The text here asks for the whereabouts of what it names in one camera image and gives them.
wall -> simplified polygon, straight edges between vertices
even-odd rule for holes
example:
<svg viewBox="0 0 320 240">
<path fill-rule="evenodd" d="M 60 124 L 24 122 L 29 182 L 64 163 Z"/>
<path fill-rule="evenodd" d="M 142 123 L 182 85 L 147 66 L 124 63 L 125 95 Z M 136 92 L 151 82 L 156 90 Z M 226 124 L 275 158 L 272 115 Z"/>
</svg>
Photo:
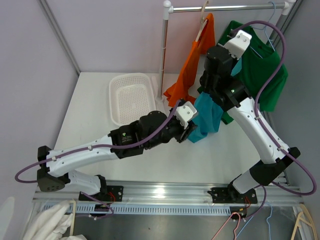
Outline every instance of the wall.
<svg viewBox="0 0 320 240">
<path fill-rule="evenodd" d="M 82 72 L 157 73 L 160 66 L 164 0 L 47 0 Z M 205 0 L 171 0 L 174 7 Z M 210 0 L 210 5 L 265 4 L 267 0 Z M 277 9 L 271 22 L 276 23 Z M 267 10 L 214 12 L 218 39 L 231 20 L 268 20 Z M 200 27 L 200 12 L 170 15 L 165 71 L 178 73 Z"/>
<path fill-rule="evenodd" d="M 0 32 L 0 205 L 15 197 L 4 239 L 18 240 L 36 184 L 14 176 L 39 146 L 54 146 L 77 75 L 36 0 L 1 1 Z M 22 177 L 34 180 L 36 169 Z"/>
<path fill-rule="evenodd" d="M 289 146 L 297 146 L 301 151 L 299 160 L 313 173 L 320 184 L 320 81 L 319 55 L 320 48 L 317 31 L 320 16 L 318 0 L 305 0 L 285 33 L 287 56 L 285 65 L 289 72 L 283 93 L 272 114 L 277 133 Z M 296 165 L 288 168 L 291 184 L 298 185 L 301 190 L 311 190 L 309 177 Z M 320 234 L 320 191 L 312 196 L 304 197 L 318 226 Z"/>
</svg>

perforated basket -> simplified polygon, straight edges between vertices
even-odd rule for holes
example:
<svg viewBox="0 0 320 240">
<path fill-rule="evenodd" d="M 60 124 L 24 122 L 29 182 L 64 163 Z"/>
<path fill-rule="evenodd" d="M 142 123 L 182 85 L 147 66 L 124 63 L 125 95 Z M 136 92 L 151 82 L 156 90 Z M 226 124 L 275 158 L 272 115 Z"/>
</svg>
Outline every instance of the perforated basket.
<svg viewBox="0 0 320 240">
<path fill-rule="evenodd" d="M 127 125 L 156 110 L 150 78 L 143 73 L 116 76 L 109 84 L 111 120 Z"/>
</svg>

white table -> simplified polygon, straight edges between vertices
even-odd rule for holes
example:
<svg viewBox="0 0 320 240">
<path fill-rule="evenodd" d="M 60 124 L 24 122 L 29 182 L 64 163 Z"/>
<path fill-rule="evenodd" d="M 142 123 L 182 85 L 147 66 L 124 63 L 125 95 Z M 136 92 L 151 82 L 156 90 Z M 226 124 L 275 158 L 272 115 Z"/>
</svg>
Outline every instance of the white table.
<svg viewBox="0 0 320 240">
<path fill-rule="evenodd" d="M 121 73 L 82 72 L 65 115 L 55 149 L 65 149 L 98 139 L 117 129 L 110 118 L 109 81 Z M 197 96 L 199 77 L 190 94 Z M 163 89 L 178 74 L 165 74 Z M 142 155 L 102 161 L 78 170 L 100 174 L 107 180 L 227 184 L 260 160 L 255 147 L 233 121 L 221 123 L 218 133 L 197 143 L 172 139 Z"/>
</svg>

white pipe connector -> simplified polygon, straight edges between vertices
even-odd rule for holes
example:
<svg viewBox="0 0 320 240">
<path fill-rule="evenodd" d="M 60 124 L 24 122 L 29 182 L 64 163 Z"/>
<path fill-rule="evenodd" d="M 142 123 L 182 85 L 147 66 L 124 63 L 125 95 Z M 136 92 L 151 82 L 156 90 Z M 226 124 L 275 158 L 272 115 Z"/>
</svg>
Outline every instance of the white pipe connector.
<svg viewBox="0 0 320 240">
<path fill-rule="evenodd" d="M 284 2 L 284 8 L 282 10 L 282 15 L 288 15 L 295 4 L 296 0 L 287 0 Z"/>
<path fill-rule="evenodd" d="M 163 2 L 163 20 L 169 20 L 169 14 L 174 12 L 174 7 L 169 0 Z"/>
</svg>

green shirt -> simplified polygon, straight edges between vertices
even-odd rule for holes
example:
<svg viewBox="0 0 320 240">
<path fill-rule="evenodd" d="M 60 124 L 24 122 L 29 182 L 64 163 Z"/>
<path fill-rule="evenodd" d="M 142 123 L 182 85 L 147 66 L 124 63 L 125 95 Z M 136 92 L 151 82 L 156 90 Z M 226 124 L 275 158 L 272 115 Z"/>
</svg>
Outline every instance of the green shirt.
<svg viewBox="0 0 320 240">
<path fill-rule="evenodd" d="M 231 21 L 220 38 L 219 43 L 224 45 L 229 41 L 230 38 L 228 35 L 230 32 L 241 25 L 242 23 Z M 267 46 L 260 40 L 252 27 L 247 26 L 242 30 L 252 35 L 252 39 L 250 41 L 250 46 L 242 55 L 242 69 L 235 78 L 242 81 L 250 94 L 255 98 L 260 88 L 277 68 L 280 62 L 280 57 L 272 47 Z M 272 112 L 275 109 L 278 98 L 285 86 L 287 77 L 287 69 L 282 65 L 278 73 L 261 93 L 259 98 L 261 111 Z M 223 113 L 222 121 L 225 124 L 228 124 L 231 123 L 233 119 L 225 112 Z"/>
</svg>

